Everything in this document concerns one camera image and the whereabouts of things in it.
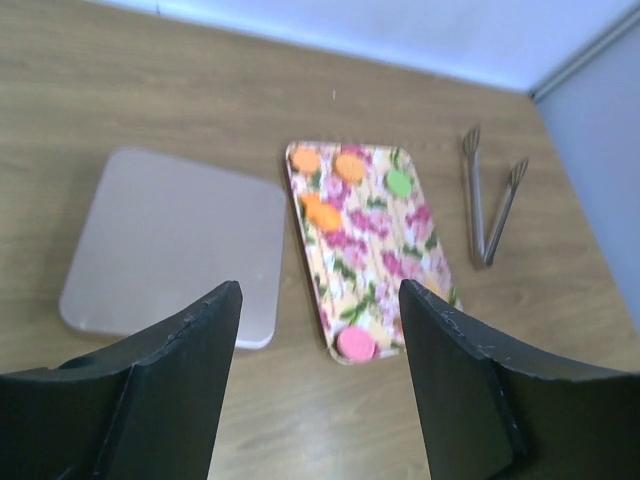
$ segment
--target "wooden table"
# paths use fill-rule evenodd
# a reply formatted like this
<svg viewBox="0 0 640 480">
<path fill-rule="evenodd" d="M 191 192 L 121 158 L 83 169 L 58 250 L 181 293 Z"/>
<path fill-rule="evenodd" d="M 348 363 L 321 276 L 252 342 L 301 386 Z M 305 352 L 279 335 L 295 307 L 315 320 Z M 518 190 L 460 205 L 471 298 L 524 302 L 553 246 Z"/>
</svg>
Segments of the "wooden table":
<svg viewBox="0 0 640 480">
<path fill-rule="evenodd" d="M 490 214 L 509 165 L 532 160 L 482 272 L 468 258 L 458 146 L 477 122 Z M 0 371 L 106 344 L 65 328 L 57 301 L 113 149 L 284 185 L 296 139 L 404 147 L 468 312 L 555 353 L 640 368 L 632 323 L 526 97 L 77 0 L 0 0 Z M 342 367 L 323 351 L 292 216 L 283 268 L 273 342 L 234 358 L 211 477 L 428 477 L 406 358 Z"/>
</svg>

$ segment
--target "silver tongs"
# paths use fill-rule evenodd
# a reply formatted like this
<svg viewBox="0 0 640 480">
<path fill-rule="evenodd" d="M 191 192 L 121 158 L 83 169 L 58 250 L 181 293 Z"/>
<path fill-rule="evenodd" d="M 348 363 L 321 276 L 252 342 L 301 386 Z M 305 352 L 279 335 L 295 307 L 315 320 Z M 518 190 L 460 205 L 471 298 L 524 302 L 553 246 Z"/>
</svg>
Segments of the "silver tongs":
<svg viewBox="0 0 640 480">
<path fill-rule="evenodd" d="M 469 183 L 469 198 L 471 202 L 471 242 L 472 256 L 476 268 L 490 267 L 493 265 L 493 257 L 498 248 L 500 236 L 504 230 L 507 216 L 513 199 L 516 196 L 516 190 L 522 181 L 522 177 L 527 171 L 529 159 L 523 158 L 513 166 L 509 172 L 509 182 L 507 190 L 502 200 L 500 213 L 496 217 L 496 222 L 491 231 L 491 235 L 487 240 L 485 247 L 484 221 L 482 213 L 482 194 L 480 193 L 480 171 L 478 168 L 478 146 L 480 144 L 480 126 L 476 126 L 467 133 L 462 140 L 462 150 L 467 160 Z"/>
</svg>

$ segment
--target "white wall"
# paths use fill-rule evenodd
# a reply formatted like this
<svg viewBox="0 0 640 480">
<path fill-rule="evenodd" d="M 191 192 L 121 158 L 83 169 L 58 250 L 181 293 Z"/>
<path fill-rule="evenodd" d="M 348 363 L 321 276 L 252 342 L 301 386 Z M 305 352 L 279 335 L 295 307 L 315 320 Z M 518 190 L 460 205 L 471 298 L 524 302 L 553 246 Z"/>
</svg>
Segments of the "white wall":
<svg viewBox="0 0 640 480">
<path fill-rule="evenodd" d="M 640 24 L 538 108 L 640 329 Z"/>
<path fill-rule="evenodd" d="M 102 0 L 527 91 L 636 0 Z"/>
</svg>

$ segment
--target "green circle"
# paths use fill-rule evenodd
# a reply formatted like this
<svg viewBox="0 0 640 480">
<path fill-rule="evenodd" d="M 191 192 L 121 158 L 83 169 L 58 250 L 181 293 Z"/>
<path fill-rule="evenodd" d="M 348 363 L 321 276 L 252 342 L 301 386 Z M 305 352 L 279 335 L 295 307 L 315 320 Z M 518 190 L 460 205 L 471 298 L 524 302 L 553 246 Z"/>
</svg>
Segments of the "green circle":
<svg viewBox="0 0 640 480">
<path fill-rule="evenodd" d="M 411 179 L 400 170 L 390 170 L 386 177 L 387 188 L 400 198 L 406 198 L 411 193 Z"/>
</svg>

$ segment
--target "floral cutting board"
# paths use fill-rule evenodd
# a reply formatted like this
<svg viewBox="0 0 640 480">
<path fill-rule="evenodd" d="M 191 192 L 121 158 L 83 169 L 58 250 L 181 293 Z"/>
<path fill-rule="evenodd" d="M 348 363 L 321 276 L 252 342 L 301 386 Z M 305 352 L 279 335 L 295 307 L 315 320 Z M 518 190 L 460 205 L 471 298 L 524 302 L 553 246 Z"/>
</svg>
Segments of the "floral cutting board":
<svg viewBox="0 0 640 480">
<path fill-rule="evenodd" d="M 301 151 L 305 161 L 311 157 L 316 162 L 312 168 L 294 161 Z M 360 160 L 364 175 L 359 181 L 347 181 L 336 171 L 341 155 Z M 297 142 L 287 148 L 286 165 L 322 329 L 338 362 L 359 363 L 404 350 L 398 303 L 404 278 L 421 282 L 461 309 L 429 207 L 404 150 Z M 339 227 L 334 222 L 323 229 L 318 226 L 323 224 L 310 221 L 309 198 L 314 206 L 322 203 L 331 213 L 338 212 Z M 366 332 L 375 346 L 357 361 L 345 355 L 337 341 L 352 327 Z"/>
</svg>

